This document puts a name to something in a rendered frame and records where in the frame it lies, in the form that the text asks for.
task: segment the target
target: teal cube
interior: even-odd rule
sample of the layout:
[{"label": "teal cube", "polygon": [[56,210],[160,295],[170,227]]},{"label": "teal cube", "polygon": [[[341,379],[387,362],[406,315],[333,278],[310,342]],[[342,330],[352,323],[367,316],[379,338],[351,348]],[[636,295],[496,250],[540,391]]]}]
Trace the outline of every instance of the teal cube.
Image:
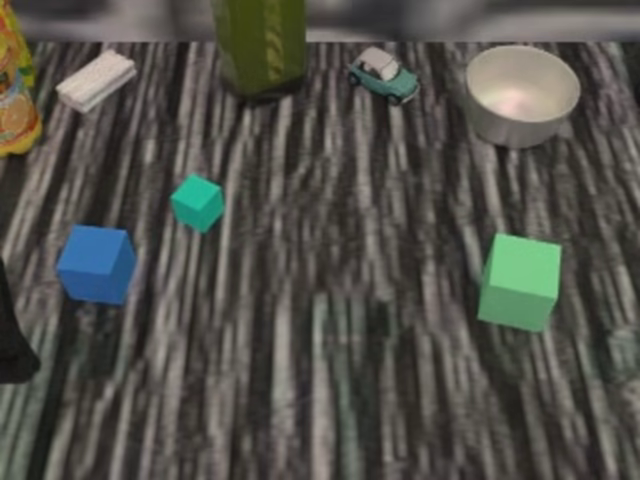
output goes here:
[{"label": "teal cube", "polygon": [[484,268],[478,318],[541,332],[560,292],[562,247],[497,234]]},{"label": "teal cube", "polygon": [[224,212],[222,189],[198,175],[190,175],[171,195],[179,222],[206,233]]}]

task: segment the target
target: car roof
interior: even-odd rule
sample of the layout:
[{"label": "car roof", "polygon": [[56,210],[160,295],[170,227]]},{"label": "car roof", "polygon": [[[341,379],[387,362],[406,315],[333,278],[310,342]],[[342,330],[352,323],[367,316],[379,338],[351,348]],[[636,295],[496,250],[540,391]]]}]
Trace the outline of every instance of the car roof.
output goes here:
[{"label": "car roof", "polygon": [[393,55],[376,47],[367,48],[360,54],[358,60],[365,62],[367,65],[375,68],[376,70],[381,70],[389,65],[389,63],[396,61]]}]

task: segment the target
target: toy car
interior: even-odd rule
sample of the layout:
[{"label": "toy car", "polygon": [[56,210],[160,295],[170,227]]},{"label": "toy car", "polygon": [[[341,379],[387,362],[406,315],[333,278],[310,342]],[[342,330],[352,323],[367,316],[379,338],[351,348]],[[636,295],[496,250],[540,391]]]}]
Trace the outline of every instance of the toy car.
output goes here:
[{"label": "toy car", "polygon": [[400,65],[393,55],[369,47],[349,67],[349,83],[386,97],[392,105],[411,100],[420,89],[418,77]]}]

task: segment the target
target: table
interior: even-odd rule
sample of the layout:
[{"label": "table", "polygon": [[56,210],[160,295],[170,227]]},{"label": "table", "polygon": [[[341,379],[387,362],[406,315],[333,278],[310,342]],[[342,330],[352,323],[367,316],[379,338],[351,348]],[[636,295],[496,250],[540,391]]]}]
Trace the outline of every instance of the table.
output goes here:
[{"label": "table", "polygon": [[[114,46],[37,46],[46,138],[0,164],[0,238],[43,369],[0,388],[0,478],[630,478],[639,380],[594,361],[639,311],[620,47],[543,45],[584,99],[512,152],[460,109],[486,45],[383,46],[424,84],[402,109],[348,87],[358,45],[310,46],[304,91],[252,109],[218,87],[212,44],[120,44],[139,77],[86,117],[54,87]],[[194,172],[227,200],[204,236],[168,206]],[[74,223],[131,233],[124,308],[65,298]],[[475,319],[497,231],[564,247],[544,334]]]}]

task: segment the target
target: orange fruit picture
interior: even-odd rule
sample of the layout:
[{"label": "orange fruit picture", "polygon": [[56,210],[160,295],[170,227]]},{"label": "orange fruit picture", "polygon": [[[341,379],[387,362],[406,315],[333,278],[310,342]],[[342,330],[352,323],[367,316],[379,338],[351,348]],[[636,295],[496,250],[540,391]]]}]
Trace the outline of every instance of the orange fruit picture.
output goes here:
[{"label": "orange fruit picture", "polygon": [[7,133],[19,135],[29,126],[31,102],[23,95],[17,96],[2,112],[0,128]]}]

